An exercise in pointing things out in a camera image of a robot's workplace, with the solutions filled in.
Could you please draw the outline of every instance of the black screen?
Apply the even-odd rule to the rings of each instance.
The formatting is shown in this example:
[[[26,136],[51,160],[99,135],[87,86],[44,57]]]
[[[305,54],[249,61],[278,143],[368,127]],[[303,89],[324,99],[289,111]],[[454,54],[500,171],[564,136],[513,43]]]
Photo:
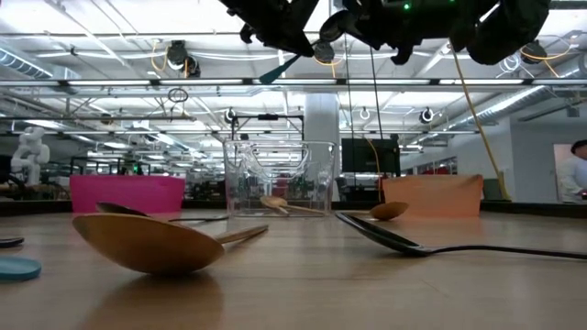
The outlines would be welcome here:
[[[397,140],[374,139],[371,141],[377,150],[381,172],[400,172],[400,149]],[[342,171],[343,172],[377,172],[377,164],[373,148],[364,138],[343,138]]]

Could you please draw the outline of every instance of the pillar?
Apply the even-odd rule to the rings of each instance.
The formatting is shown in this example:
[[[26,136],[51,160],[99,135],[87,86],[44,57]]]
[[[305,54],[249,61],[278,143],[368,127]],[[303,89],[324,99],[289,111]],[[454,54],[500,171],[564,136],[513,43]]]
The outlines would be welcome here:
[[[340,174],[340,134],[338,128],[338,99],[335,93],[309,93],[305,96],[304,136],[306,141],[325,141],[336,143],[333,189],[329,199],[338,201],[338,187],[334,179]],[[326,163],[328,154],[324,150],[312,150],[312,160]]]

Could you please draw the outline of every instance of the desk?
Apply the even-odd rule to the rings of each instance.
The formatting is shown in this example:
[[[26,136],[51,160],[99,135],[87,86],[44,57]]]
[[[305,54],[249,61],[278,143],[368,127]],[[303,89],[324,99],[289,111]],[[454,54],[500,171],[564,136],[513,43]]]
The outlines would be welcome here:
[[[585,262],[481,251],[408,259],[333,217],[270,221],[206,271],[162,280],[99,256],[69,214],[2,218],[0,235],[26,242],[0,255],[38,259],[43,272],[0,283],[0,329],[584,329]],[[579,219],[482,214],[385,226],[430,245],[587,251]]]

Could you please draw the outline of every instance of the person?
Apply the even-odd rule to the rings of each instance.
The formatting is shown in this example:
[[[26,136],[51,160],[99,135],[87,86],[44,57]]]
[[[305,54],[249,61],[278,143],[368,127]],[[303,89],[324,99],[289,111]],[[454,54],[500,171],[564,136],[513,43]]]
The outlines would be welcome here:
[[[562,202],[587,204],[587,139],[575,142],[570,152],[557,169]]]

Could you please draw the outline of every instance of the pink container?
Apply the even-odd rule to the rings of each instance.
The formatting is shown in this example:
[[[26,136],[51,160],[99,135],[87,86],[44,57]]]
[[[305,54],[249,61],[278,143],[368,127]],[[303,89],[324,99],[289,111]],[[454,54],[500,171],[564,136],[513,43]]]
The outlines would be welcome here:
[[[162,176],[73,175],[70,190],[74,213],[94,213],[95,204],[110,202],[146,214],[182,211],[185,180]]]

